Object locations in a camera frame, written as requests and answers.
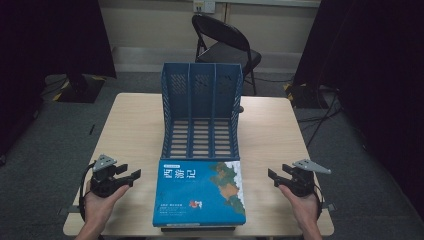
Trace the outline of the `black folding chair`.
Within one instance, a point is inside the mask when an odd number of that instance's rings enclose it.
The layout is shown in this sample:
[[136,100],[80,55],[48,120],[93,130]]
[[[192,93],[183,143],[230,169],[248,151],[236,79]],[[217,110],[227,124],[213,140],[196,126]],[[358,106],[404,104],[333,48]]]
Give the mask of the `black folding chair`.
[[191,19],[197,34],[195,61],[200,63],[240,64],[244,79],[257,94],[254,69],[262,60],[262,55],[250,47],[245,35],[236,27],[204,14],[195,14]]

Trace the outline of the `person's left hand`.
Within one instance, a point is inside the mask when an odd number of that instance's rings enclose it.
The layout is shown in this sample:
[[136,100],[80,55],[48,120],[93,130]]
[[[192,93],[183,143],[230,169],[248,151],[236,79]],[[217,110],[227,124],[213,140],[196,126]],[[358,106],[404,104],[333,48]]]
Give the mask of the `person's left hand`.
[[106,198],[97,196],[87,184],[85,194],[85,224],[84,230],[91,235],[99,235],[105,228],[116,202],[129,190],[128,185],[118,188]]

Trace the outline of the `blue plastic file rack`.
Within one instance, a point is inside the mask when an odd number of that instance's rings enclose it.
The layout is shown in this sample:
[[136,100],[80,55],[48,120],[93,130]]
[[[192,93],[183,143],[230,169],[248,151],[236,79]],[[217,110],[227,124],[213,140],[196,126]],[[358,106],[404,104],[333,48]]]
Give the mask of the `blue plastic file rack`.
[[238,64],[166,63],[163,159],[238,161],[243,74]]

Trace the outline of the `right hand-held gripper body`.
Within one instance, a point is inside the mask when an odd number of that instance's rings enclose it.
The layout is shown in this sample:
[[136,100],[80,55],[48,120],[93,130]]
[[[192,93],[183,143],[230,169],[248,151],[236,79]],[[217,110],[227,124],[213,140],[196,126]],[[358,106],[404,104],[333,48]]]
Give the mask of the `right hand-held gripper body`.
[[315,192],[316,173],[331,174],[332,171],[310,159],[303,159],[294,162],[290,167],[294,167],[296,174],[291,176],[288,188],[297,197],[306,197]]

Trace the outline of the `black curtain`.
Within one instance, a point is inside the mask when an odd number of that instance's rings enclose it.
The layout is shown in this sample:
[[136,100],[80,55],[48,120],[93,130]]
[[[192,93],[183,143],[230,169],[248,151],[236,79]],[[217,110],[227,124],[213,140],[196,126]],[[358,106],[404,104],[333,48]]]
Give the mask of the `black curtain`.
[[424,220],[424,0],[321,0],[294,82],[338,89]]
[[55,74],[116,75],[99,0],[0,0],[0,157]]

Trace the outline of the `person's right hand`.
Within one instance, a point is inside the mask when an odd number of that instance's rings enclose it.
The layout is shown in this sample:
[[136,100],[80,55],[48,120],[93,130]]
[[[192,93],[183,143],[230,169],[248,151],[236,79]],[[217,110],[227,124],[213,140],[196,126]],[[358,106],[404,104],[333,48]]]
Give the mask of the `person's right hand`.
[[306,197],[297,197],[284,185],[280,185],[279,189],[291,203],[295,219],[301,230],[312,226],[318,227],[318,203],[317,197],[314,194]]

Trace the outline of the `black stand base striped tape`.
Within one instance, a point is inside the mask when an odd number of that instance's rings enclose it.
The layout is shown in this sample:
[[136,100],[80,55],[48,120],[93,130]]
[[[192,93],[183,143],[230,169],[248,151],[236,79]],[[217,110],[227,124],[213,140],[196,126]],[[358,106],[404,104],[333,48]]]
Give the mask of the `black stand base striped tape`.
[[313,84],[286,84],[284,91],[294,109],[328,109],[319,87]]
[[67,75],[66,82],[53,97],[57,102],[94,103],[105,83],[102,77],[91,75]]

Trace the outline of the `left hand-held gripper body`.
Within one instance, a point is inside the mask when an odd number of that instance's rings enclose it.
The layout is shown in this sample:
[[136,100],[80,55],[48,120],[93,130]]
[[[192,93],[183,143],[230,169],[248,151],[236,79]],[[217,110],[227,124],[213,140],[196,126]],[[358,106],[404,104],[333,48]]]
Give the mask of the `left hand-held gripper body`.
[[106,198],[115,193],[121,186],[124,186],[122,178],[115,178],[117,161],[112,157],[101,154],[95,161],[90,180],[91,191],[102,198]]

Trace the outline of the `white wall socket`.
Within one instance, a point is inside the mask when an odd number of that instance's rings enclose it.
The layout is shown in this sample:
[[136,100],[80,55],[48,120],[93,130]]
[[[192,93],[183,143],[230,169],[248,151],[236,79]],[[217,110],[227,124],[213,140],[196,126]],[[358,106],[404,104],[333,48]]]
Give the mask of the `white wall socket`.
[[195,13],[214,14],[216,3],[211,0],[193,0],[193,11]]

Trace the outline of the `blue book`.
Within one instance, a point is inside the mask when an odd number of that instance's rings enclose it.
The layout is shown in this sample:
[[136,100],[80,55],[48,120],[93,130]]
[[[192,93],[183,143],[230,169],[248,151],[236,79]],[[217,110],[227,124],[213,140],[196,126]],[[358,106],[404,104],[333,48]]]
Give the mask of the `blue book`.
[[238,161],[159,162],[152,220],[155,227],[236,227],[245,222]]

